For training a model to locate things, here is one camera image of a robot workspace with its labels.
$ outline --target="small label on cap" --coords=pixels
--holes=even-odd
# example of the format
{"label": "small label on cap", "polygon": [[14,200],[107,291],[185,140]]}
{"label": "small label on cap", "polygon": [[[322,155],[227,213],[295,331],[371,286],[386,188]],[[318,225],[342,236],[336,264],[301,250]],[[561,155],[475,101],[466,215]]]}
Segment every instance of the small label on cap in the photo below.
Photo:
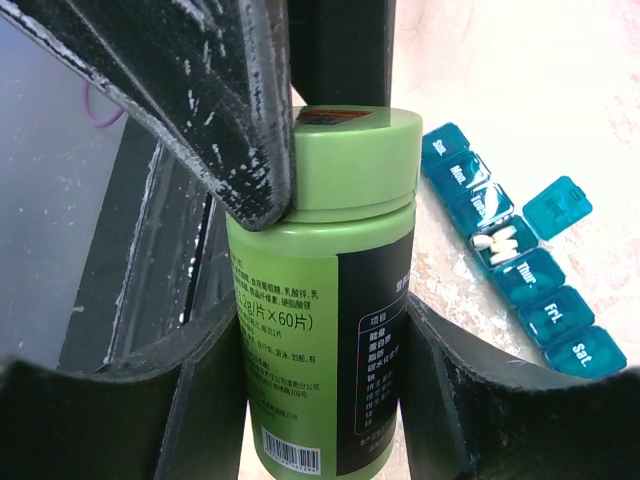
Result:
{"label": "small label on cap", "polygon": [[296,119],[301,125],[338,125],[340,123],[355,120],[356,118],[366,117],[373,113],[373,110],[336,110],[316,108],[306,110]]}

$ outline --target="pill organizer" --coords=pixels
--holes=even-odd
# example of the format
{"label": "pill organizer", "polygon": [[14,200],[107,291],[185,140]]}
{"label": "pill organizer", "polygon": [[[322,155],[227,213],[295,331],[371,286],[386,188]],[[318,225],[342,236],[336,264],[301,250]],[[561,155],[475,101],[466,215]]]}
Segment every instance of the pill organizer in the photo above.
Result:
{"label": "pill organizer", "polygon": [[422,173],[476,263],[542,350],[550,368],[602,378],[626,367],[611,336],[540,240],[550,241],[593,207],[571,178],[560,177],[516,214],[484,160],[447,123],[422,139]]}

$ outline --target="open pill box lid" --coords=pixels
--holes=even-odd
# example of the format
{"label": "open pill box lid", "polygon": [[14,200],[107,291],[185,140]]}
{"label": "open pill box lid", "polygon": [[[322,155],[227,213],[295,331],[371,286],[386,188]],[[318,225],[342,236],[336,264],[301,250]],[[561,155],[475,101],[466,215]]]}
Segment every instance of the open pill box lid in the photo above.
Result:
{"label": "open pill box lid", "polygon": [[593,210],[587,196],[573,180],[562,176],[527,202],[522,216],[542,240],[551,240]]}

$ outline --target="green bottle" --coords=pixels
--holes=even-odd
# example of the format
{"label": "green bottle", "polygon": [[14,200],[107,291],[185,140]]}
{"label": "green bottle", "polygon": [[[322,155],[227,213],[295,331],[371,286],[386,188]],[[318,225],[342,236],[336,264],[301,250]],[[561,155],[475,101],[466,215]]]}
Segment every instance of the green bottle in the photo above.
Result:
{"label": "green bottle", "polygon": [[393,446],[422,120],[294,113],[297,210],[227,217],[254,443],[277,479],[368,480]]}

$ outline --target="white capsule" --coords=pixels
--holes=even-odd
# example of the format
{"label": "white capsule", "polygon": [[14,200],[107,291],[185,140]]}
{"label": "white capsule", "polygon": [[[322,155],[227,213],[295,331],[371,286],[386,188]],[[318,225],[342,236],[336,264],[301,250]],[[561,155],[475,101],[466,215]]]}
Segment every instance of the white capsule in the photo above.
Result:
{"label": "white capsule", "polygon": [[493,238],[489,235],[474,235],[471,237],[471,243],[478,250],[484,250],[485,248],[489,248],[493,243]]}
{"label": "white capsule", "polygon": [[518,248],[518,241],[514,238],[510,238],[508,240],[500,240],[499,242],[493,242],[490,248],[492,253],[516,250]]}
{"label": "white capsule", "polygon": [[496,253],[489,258],[491,265],[498,265],[499,263],[506,262],[518,256],[518,252],[515,250],[506,250],[504,252]]}
{"label": "white capsule", "polygon": [[509,225],[508,227],[501,228],[497,232],[494,232],[494,234],[491,235],[491,238],[493,238],[494,242],[500,242],[502,240],[510,239],[516,234],[516,232],[516,227]]}

